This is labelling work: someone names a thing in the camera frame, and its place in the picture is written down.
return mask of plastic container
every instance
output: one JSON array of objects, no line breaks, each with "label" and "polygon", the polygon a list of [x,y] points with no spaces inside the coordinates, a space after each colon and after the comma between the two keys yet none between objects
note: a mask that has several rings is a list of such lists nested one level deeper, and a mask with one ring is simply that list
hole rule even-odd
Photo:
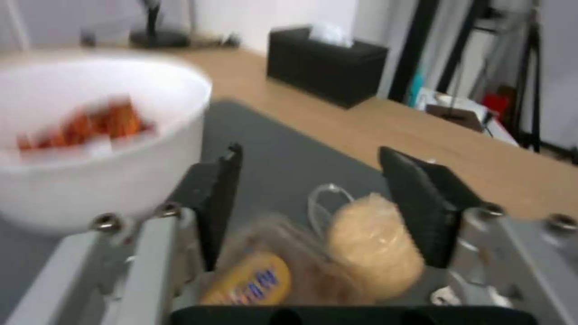
[{"label": "plastic container", "polygon": [[372,193],[342,207],[327,234],[329,251],[371,294],[384,300],[420,278],[424,259],[395,204]]},{"label": "plastic container", "polygon": [[366,305],[365,285],[306,232],[267,217],[226,241],[200,304]]},{"label": "plastic container", "polygon": [[[59,52],[8,59],[0,69],[0,215],[33,231],[70,234],[101,213],[148,216],[201,156],[209,79],[168,56]],[[129,95],[157,136],[113,150],[22,159],[18,134],[56,125],[79,105]]]}]

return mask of red object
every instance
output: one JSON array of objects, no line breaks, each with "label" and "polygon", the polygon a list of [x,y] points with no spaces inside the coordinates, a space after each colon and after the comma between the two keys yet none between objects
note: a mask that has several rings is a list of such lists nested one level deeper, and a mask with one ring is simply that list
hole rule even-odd
[{"label": "red object", "polygon": [[481,104],[493,111],[500,122],[504,122],[504,115],[510,105],[510,99],[506,96],[487,94]]}]

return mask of bread roll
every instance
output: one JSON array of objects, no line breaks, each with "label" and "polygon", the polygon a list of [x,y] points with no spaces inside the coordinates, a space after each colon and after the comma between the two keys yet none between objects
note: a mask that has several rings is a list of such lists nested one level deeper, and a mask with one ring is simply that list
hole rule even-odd
[{"label": "bread roll", "polygon": [[378,299],[403,293],[424,269],[396,205],[379,194],[342,207],[329,229],[328,245]]}]

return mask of plastic bag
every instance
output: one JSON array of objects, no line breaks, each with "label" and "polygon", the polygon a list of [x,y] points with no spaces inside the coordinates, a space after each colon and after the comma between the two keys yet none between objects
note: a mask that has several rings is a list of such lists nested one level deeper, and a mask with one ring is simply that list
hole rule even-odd
[{"label": "plastic bag", "polygon": [[345,261],[378,299],[403,293],[424,269],[396,205],[379,194],[342,207],[334,216],[327,241],[333,256]]},{"label": "plastic bag", "polygon": [[278,216],[227,240],[201,305],[366,305],[365,286],[308,233]]}]

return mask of lamp base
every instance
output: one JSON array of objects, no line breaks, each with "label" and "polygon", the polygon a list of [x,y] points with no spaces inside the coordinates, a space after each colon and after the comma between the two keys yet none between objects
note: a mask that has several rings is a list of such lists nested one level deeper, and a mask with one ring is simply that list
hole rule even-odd
[{"label": "lamp base", "polygon": [[155,34],[149,34],[145,29],[131,31],[131,44],[144,49],[160,47],[187,47],[190,43],[188,36],[180,31],[157,29]]}]

